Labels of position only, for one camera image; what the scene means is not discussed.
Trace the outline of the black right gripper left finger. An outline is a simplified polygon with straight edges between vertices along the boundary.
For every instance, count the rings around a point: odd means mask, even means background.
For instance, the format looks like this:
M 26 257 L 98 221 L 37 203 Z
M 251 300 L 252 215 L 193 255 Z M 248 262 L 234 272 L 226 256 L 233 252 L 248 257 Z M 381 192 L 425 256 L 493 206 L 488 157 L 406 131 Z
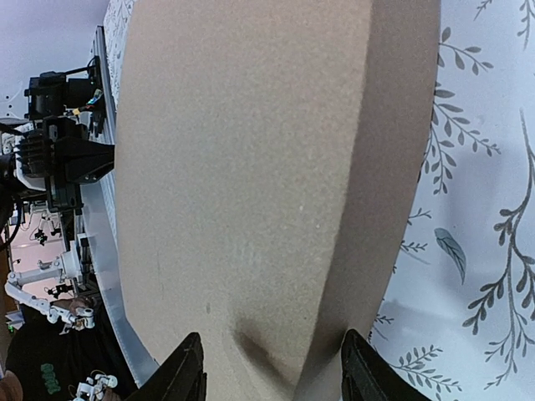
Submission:
M 191 332 L 127 401 L 205 401 L 206 385 L 201 336 Z

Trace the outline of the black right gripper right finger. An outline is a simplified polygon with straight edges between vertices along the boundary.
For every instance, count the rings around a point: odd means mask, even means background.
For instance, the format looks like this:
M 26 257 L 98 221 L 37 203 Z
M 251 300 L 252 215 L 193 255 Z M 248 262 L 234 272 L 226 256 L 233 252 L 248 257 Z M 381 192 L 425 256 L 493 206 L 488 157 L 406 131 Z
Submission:
M 428 401 L 404 381 L 355 329 L 340 349 L 343 401 Z

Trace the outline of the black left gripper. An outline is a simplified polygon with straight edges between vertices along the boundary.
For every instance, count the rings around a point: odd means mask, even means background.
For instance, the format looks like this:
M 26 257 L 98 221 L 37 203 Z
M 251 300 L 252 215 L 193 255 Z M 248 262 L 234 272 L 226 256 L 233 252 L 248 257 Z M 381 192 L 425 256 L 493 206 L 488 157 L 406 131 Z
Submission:
M 115 167 L 115 146 L 84 140 L 86 128 L 68 117 L 30 124 L 15 139 L 15 176 L 50 209 L 81 209 L 80 184 L 95 183 Z

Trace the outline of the brown cardboard box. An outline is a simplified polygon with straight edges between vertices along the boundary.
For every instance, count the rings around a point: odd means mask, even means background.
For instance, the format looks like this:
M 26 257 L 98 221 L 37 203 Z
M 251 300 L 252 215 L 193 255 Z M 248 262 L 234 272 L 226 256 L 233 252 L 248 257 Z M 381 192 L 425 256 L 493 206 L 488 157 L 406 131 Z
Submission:
M 336 400 L 431 122 L 437 1 L 138 1 L 116 125 L 126 316 L 210 400 Z

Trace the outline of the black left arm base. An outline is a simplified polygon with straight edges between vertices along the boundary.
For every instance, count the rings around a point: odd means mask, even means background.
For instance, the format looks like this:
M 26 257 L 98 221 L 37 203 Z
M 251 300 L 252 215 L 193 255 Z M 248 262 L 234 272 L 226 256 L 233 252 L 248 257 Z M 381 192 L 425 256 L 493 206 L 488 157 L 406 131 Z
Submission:
M 106 117 L 104 86 L 99 56 L 85 67 L 65 72 L 48 71 L 29 79 L 23 96 L 28 101 L 25 119 L 76 117 L 90 113 L 96 135 L 102 133 Z

